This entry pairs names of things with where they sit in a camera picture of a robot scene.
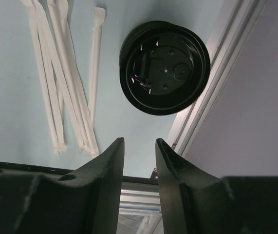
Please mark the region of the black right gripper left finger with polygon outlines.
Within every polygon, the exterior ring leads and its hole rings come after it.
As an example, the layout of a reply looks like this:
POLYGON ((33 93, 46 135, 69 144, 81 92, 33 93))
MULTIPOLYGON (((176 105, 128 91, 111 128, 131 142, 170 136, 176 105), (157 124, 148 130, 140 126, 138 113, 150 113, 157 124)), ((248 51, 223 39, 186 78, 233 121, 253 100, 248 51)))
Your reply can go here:
POLYGON ((124 139, 76 170, 0 162, 0 234, 114 234, 124 139))

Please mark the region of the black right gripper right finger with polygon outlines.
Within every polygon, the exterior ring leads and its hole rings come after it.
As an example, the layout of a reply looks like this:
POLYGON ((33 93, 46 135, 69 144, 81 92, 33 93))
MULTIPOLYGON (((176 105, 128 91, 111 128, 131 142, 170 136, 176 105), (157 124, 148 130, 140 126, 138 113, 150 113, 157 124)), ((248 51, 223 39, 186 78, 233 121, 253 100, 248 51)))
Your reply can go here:
POLYGON ((166 234, 278 234, 278 176, 217 178, 156 140, 166 234))

